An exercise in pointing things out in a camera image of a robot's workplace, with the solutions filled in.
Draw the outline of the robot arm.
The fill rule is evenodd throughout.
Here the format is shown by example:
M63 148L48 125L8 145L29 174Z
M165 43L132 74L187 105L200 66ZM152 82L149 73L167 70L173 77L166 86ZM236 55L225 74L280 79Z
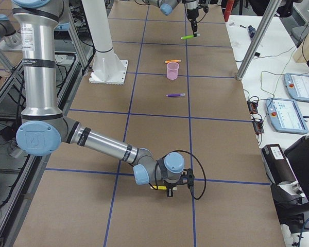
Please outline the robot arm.
M181 150L155 160L147 149L97 133L65 117L58 108L54 30L68 16L67 1L13 1L12 12L21 26L26 92L26 108L16 133L22 150L45 156L61 143L76 143L130 164L139 185L157 189L162 181L168 196L177 185L193 190L193 171L185 168Z
M160 9L160 11L168 16L172 13L172 11L180 4L182 3L184 5L185 14L187 20L191 24L192 32L193 34L190 36L182 37L181 39L190 39L200 36L198 33L198 23L202 21L197 20L199 17L199 10L202 9L204 11L204 17L209 11L209 3L210 1L205 0L185 0L185 1L179 1L179 0L148 0L143 1L145 5L153 5Z

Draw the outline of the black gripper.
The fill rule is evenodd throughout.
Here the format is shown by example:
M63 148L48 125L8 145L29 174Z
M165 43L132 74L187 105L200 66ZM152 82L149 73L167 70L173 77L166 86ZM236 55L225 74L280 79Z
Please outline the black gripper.
M189 168L189 169L183 169L182 174L180 175L180 177L177 179L176 182L171 183L164 181L164 185L166 186L166 196L173 197L174 196L173 188L176 187L177 185L187 185L190 192L192 192L194 189L194 178L195 176L193 174L193 170Z
M197 36L197 23L198 23L197 18L199 17L199 9L202 9L205 14L207 14L209 11L208 7L197 7L195 9L186 10L187 18L191 22L193 37Z

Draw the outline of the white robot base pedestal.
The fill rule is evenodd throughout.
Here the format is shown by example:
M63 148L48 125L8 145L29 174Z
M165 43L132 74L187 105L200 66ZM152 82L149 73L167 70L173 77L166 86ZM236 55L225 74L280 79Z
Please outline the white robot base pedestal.
M96 51L89 81L123 85L128 61L119 59L114 51L105 2L85 1L83 6Z

